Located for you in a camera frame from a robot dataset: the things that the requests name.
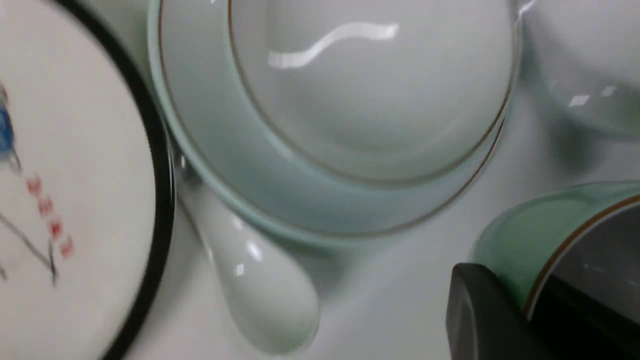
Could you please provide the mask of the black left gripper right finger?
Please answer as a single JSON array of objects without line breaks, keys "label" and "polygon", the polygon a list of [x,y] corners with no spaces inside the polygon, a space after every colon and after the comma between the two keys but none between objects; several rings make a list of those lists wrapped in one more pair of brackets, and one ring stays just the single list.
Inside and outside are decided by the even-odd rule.
[{"label": "black left gripper right finger", "polygon": [[638,360],[639,324],[558,276],[547,279],[532,327],[559,360]]}]

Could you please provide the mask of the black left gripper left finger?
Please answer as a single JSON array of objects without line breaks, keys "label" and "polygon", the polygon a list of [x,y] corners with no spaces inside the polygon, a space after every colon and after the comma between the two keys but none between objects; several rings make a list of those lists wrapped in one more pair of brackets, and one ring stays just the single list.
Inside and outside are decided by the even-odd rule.
[{"label": "black left gripper left finger", "polygon": [[486,266],[452,268],[446,335],[453,360],[554,360],[503,283]]}]

